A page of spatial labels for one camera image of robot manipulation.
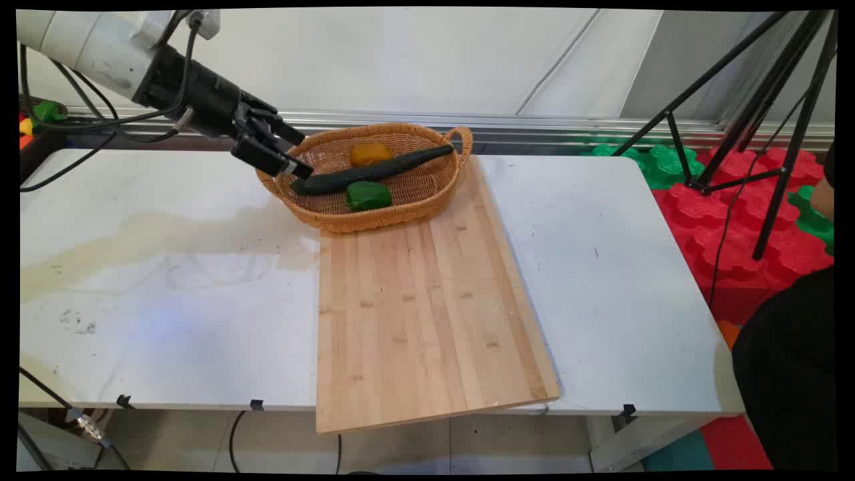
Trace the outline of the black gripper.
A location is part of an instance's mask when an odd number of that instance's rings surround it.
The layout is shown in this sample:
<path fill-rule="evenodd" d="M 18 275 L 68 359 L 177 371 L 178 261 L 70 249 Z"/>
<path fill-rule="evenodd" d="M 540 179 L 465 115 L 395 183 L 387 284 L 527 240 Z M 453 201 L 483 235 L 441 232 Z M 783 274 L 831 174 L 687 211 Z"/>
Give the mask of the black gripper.
<path fill-rule="evenodd" d="M 171 45 L 163 45 L 137 91 L 135 103 L 155 110 L 167 110 L 179 100 L 186 58 Z M 241 90 L 230 80 L 214 73 L 196 60 L 190 61 L 189 78 L 182 107 L 167 118 L 177 120 L 184 110 L 193 109 L 188 127 L 209 138 L 229 137 L 235 141 L 231 154 L 268 176 L 281 173 L 307 179 L 311 165 L 291 156 L 278 145 L 280 139 L 299 146 L 306 135 L 285 122 L 275 107 Z M 247 130 L 236 128 L 234 119 L 245 115 Z"/>

